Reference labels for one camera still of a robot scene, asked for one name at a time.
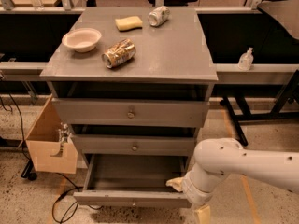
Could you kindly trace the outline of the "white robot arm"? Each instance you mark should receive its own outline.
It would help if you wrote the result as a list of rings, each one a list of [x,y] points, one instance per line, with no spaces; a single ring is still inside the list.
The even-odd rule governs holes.
[[[183,177],[166,181],[194,207],[195,223],[210,224],[207,202],[214,189],[230,174],[299,193],[299,153],[244,149],[234,138],[206,139],[193,152],[194,165]]]

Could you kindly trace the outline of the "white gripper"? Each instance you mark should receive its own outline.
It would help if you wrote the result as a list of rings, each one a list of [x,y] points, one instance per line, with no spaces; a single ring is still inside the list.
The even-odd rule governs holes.
[[[200,206],[193,211],[196,224],[210,224],[210,206],[204,203],[212,198],[215,182],[207,171],[200,166],[193,166],[183,178],[172,178],[167,180],[165,184],[177,192],[183,191],[190,203]]]

